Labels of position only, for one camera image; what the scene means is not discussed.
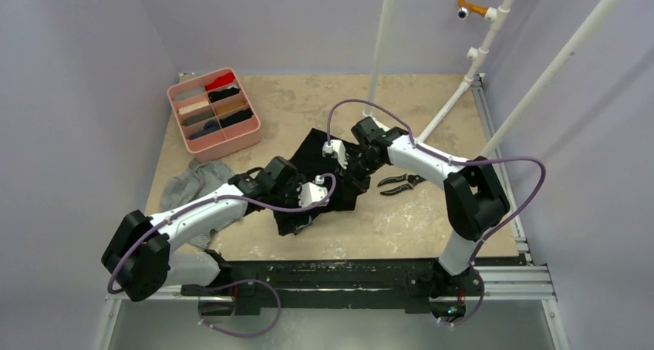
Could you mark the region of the black underwear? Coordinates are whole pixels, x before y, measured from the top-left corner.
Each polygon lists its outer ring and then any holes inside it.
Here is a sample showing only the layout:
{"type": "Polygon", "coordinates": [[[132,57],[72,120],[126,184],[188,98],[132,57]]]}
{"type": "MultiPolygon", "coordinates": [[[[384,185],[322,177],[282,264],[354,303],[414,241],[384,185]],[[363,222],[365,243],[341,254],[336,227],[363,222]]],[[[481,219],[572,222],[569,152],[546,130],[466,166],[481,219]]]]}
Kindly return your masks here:
{"type": "Polygon", "coordinates": [[[322,146],[326,142],[326,132],[311,129],[298,149],[290,158],[292,163],[306,180],[314,180],[324,173],[336,177],[335,191],[325,206],[303,212],[287,214],[274,212],[274,219],[281,236],[299,234],[302,229],[312,225],[321,214],[351,211],[356,208],[358,196],[367,192],[371,176],[361,171],[353,177],[346,176],[337,160],[322,155],[322,146]]]}

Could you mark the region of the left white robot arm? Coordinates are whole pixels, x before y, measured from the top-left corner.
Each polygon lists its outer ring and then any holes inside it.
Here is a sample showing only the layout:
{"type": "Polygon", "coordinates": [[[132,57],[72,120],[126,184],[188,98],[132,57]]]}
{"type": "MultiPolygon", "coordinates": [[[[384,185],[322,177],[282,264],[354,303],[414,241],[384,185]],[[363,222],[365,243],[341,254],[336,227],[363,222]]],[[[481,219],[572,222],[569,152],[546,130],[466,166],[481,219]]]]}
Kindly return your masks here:
{"type": "Polygon", "coordinates": [[[101,262],[110,274],[107,291],[142,301],[162,287],[195,284],[220,295],[230,284],[211,252],[190,255],[179,248],[210,230],[219,231],[263,209],[302,214],[325,205],[327,175],[309,178],[286,159],[277,156],[266,167],[235,174],[207,195],[158,214],[131,211],[120,221],[101,262]]]}

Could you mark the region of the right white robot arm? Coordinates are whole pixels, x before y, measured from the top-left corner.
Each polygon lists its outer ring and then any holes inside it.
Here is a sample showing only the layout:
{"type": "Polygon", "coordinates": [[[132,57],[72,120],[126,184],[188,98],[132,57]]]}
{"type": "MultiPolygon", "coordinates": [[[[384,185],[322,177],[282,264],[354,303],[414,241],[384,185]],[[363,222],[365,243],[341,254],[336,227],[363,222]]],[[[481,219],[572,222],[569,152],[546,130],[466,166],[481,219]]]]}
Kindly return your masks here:
{"type": "Polygon", "coordinates": [[[438,186],[445,195],[452,233],[433,273],[435,288],[450,294],[464,281],[483,235],[496,227],[510,210],[504,188],[492,165],[483,157],[449,160],[432,147],[415,144],[399,127],[383,130],[371,118],[361,119],[351,132],[358,148],[350,153],[345,180],[357,190],[384,165],[403,168],[438,186]]]}

